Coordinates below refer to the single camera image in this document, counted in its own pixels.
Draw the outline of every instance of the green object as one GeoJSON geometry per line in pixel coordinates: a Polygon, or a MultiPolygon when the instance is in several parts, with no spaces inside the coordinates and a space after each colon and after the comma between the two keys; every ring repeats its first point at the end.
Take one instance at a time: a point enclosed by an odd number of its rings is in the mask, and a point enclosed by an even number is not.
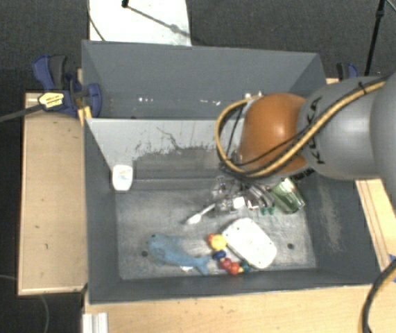
{"type": "Polygon", "coordinates": [[[283,179],[273,186],[269,192],[275,200],[276,206],[285,214],[294,214],[305,205],[300,191],[289,178],[283,179]]]}
{"type": "Polygon", "coordinates": [[[244,273],[248,273],[250,270],[252,270],[252,267],[245,260],[239,263],[239,266],[244,269],[244,273]]]}
{"type": "Polygon", "coordinates": [[[266,214],[274,214],[274,213],[275,213],[275,205],[261,208],[261,214],[263,216],[265,216],[266,214]]]}

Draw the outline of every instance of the yellow ball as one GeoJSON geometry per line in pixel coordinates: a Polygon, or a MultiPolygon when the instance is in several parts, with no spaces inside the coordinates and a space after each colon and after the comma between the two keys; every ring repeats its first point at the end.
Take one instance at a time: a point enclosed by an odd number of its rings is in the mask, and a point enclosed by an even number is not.
{"type": "Polygon", "coordinates": [[[210,241],[210,246],[214,250],[222,250],[226,247],[226,245],[227,245],[227,242],[221,234],[215,234],[213,236],[212,240],[210,241]]]}

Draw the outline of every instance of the bin floor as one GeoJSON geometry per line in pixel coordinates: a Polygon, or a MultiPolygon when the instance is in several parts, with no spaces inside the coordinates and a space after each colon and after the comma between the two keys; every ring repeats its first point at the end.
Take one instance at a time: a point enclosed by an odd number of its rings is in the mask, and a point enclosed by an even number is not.
{"type": "MultiPolygon", "coordinates": [[[[283,214],[275,209],[273,215],[243,208],[233,214],[210,212],[200,223],[185,225],[184,220],[209,205],[208,189],[184,189],[165,191],[129,191],[116,195],[117,234],[119,241],[119,272],[123,280],[167,278],[185,275],[201,275],[197,269],[184,272],[180,267],[158,266],[148,253],[148,238],[162,233],[183,238],[181,243],[190,255],[211,255],[206,238],[219,233],[233,220],[250,217],[272,239],[277,248],[275,261],[265,270],[315,268],[316,260],[311,245],[306,214],[283,214]]],[[[227,251],[227,256],[239,258],[227,251]]],[[[227,275],[210,260],[211,275],[227,275]]]]}

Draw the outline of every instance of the yellow label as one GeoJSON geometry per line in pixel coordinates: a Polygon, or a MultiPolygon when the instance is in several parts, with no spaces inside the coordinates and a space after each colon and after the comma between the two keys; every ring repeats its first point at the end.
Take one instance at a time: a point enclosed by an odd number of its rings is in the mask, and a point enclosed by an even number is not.
{"type": "Polygon", "coordinates": [[[63,104],[64,94],[61,92],[46,92],[39,97],[39,102],[47,108],[53,108],[63,104]]]}

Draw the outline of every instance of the red ball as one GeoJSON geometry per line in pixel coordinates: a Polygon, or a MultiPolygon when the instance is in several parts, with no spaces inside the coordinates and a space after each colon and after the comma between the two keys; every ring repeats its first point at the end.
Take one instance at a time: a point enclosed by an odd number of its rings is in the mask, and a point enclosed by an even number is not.
{"type": "Polygon", "coordinates": [[[232,265],[232,261],[230,259],[228,259],[228,258],[225,258],[224,260],[221,260],[221,263],[219,264],[221,269],[224,269],[224,270],[229,270],[231,265],[232,265]]]}
{"type": "Polygon", "coordinates": [[[232,263],[229,269],[230,274],[238,275],[239,272],[239,263],[232,263]]]}
{"type": "Polygon", "coordinates": [[[207,237],[207,241],[208,241],[209,243],[211,243],[213,237],[214,237],[214,233],[210,233],[209,236],[207,237]]]}

